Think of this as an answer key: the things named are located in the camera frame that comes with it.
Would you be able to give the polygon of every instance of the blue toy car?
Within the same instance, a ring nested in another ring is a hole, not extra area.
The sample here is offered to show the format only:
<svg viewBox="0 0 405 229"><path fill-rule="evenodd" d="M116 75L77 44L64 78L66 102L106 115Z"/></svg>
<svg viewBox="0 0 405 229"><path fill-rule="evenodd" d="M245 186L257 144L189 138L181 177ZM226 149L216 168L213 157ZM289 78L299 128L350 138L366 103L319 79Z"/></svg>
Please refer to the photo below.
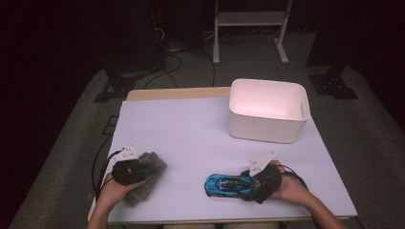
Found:
<svg viewBox="0 0 405 229"><path fill-rule="evenodd" d="M209 197L250 200L252 185L250 177L214 174L206 180L205 191Z"/></svg>

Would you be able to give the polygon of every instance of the white container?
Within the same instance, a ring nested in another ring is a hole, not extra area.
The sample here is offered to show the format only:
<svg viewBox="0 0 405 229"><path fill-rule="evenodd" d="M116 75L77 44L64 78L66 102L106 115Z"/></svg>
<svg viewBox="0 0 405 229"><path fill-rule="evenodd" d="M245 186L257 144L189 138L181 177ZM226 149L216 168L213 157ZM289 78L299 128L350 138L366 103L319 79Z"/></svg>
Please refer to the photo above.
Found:
<svg viewBox="0 0 405 229"><path fill-rule="evenodd" d="M310 117L299 84L258 79L233 81L229 133L238 138L292 143Z"/></svg>

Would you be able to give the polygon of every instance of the dark floor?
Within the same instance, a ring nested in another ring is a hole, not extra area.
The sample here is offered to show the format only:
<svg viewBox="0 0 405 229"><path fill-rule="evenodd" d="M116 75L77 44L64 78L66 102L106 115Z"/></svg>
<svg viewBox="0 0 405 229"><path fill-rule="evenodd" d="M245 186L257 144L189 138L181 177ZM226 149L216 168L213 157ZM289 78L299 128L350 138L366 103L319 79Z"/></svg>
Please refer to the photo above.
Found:
<svg viewBox="0 0 405 229"><path fill-rule="evenodd" d="M305 66L314 33L287 33L284 42L287 65L280 62L270 38L274 35L251 35L244 43L221 45L221 64L215 66L215 72L208 58L212 53L209 44L205 46L208 55L202 51L176 54L181 66L172 73L173 77L180 88L211 87L213 82L215 87L230 86L236 78L303 85L312 117L352 197L358 218L367 229L403 228L404 133L373 95L367 80L350 67L343 71L342 77L358 99L317 95L308 75L324 73L327 67ZM174 69L179 63L176 58L167 58L167 69ZM140 79L135 88L141 89L152 77ZM106 103L94 103L106 82L105 73L100 72L83 92L11 228L86 227L93 199L93 160L107 138L102 134L103 128L111 115L119 115L122 102L122 99L110 99ZM173 87L167 76L147 86L148 89ZM102 149L101 157L106 157L110 142ZM360 228L355 219L345 223L350 228ZM291 222L288 228L313 228L313 225Z"/></svg>

